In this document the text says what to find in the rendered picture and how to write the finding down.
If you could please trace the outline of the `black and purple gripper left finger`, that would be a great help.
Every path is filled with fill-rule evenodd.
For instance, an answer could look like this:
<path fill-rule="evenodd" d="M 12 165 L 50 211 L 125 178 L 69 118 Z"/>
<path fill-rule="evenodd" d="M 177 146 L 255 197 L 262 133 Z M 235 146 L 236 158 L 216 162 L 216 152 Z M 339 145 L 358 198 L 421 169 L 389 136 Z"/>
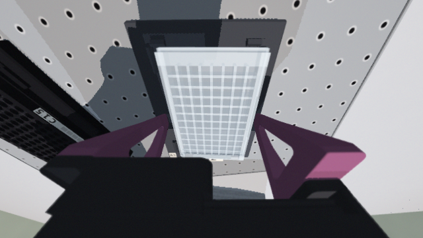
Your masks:
<path fill-rule="evenodd" d="M 139 124 L 73 143 L 57 155 L 130 157 L 130 149 L 157 130 L 155 138 L 144 157 L 161 157 L 168 127 L 167 115 L 162 114 Z"/>

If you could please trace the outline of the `black well plate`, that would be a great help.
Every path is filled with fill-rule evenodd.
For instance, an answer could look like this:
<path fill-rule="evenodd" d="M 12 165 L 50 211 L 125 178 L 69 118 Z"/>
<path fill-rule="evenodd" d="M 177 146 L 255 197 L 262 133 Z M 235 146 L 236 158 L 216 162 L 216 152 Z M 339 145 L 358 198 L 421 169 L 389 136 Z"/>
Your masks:
<path fill-rule="evenodd" d="M 48 162 L 68 145 L 92 137 L 0 71 L 0 138 Z"/>

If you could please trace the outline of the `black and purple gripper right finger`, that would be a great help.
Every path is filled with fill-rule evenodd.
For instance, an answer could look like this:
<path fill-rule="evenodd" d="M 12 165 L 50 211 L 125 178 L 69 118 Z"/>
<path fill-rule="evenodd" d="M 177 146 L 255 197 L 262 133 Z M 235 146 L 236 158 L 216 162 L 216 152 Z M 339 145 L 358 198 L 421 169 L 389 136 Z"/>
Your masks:
<path fill-rule="evenodd" d="M 340 180 L 366 157 L 353 143 L 260 113 L 256 113 L 254 128 L 274 199 L 289 199 L 307 180 Z M 286 166 L 265 129 L 293 149 Z"/>

